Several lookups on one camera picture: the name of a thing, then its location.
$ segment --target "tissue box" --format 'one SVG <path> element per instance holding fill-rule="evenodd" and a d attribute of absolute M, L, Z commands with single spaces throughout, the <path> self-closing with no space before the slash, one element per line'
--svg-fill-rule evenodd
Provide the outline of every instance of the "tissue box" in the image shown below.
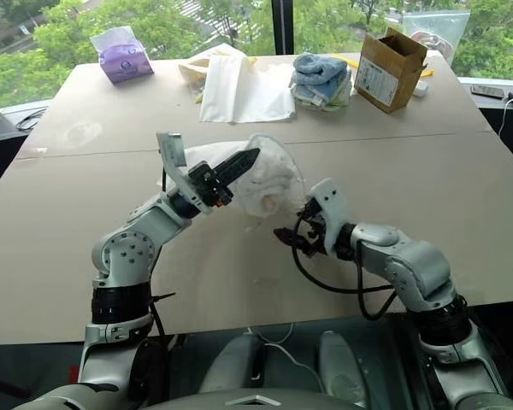
<path fill-rule="evenodd" d="M 388 28 L 384 38 L 369 35 L 363 42 L 355 88 L 381 110 L 391 113 L 409 102 L 426 67 L 428 49 Z"/>
<path fill-rule="evenodd" d="M 130 26 L 111 28 L 90 40 L 99 53 L 101 68 L 112 83 L 154 73 L 144 46 Z"/>

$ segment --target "label on box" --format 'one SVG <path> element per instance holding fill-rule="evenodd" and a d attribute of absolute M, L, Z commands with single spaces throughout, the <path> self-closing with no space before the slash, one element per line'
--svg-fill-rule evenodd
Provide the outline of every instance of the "label on box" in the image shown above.
<path fill-rule="evenodd" d="M 395 97 L 397 85 L 398 80 L 395 77 L 365 57 L 361 57 L 356 86 L 389 107 Z"/>

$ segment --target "blue towel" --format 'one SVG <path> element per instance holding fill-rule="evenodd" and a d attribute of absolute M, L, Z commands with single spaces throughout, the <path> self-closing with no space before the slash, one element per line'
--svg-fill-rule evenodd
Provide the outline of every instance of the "blue towel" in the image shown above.
<path fill-rule="evenodd" d="M 346 85 L 347 64 L 337 58 L 304 54 L 293 66 L 292 94 L 299 100 L 323 107 Z"/>

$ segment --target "white cable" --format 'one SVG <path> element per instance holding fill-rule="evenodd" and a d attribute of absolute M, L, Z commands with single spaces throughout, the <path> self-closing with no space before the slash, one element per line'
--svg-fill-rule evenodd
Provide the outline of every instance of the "white cable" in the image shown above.
<path fill-rule="evenodd" d="M 319 389 L 321 390 L 322 393 L 325 393 L 325 386 L 323 386 L 323 382 L 321 381 L 321 378 L 319 377 L 319 374 L 317 374 L 317 372 L 314 369 L 312 369 L 308 365 L 305 365 L 304 363 L 300 363 L 299 361 L 296 361 L 295 358 L 292 357 L 292 355 L 289 352 L 287 352 L 286 349 L 283 346 L 280 346 L 279 344 L 265 343 L 264 346 L 272 346 L 272 347 L 274 347 L 276 349 L 281 350 L 285 354 L 285 356 L 287 356 L 291 360 L 291 362 L 294 365 L 303 367 L 304 369 L 306 369 L 309 372 L 311 372 L 311 374 L 315 378 L 317 384 L 319 384 Z"/>
<path fill-rule="evenodd" d="M 264 337 L 260 331 L 258 330 L 255 330 L 253 331 L 250 327 L 247 327 L 247 331 L 249 332 L 249 334 L 251 335 L 257 335 L 263 342 L 265 343 L 272 343 L 272 344 L 282 344 L 284 342 L 286 342 L 286 340 L 291 337 L 291 334 L 292 334 L 292 330 L 294 329 L 294 323 L 291 323 L 291 327 L 289 328 L 289 331 L 287 332 L 287 334 L 281 338 L 280 340 L 278 340 L 277 342 L 273 341 L 273 340 L 269 340 L 267 339 L 266 337 Z"/>
<path fill-rule="evenodd" d="M 505 113 L 507 113 L 507 106 L 510 105 L 510 103 L 513 103 L 513 98 L 511 98 L 508 102 L 505 103 L 505 107 L 504 107 L 504 117 L 502 118 L 502 126 L 499 128 L 499 131 L 498 131 L 498 137 L 502 137 L 502 130 L 504 129 L 504 125 L 505 125 Z"/>

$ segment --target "yellow object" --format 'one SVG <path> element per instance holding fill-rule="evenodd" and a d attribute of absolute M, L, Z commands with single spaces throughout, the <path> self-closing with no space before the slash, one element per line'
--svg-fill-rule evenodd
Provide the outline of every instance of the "yellow object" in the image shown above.
<path fill-rule="evenodd" d="M 350 60 L 349 58 L 345 58 L 339 54 L 333 54 L 333 57 L 347 62 L 348 65 L 350 65 L 354 68 L 359 68 L 359 63 L 357 61 Z M 434 70 L 426 70 L 426 71 L 422 71 L 422 74 L 420 75 L 420 77 L 429 77 L 430 75 L 434 75 L 434 74 L 435 74 Z"/>

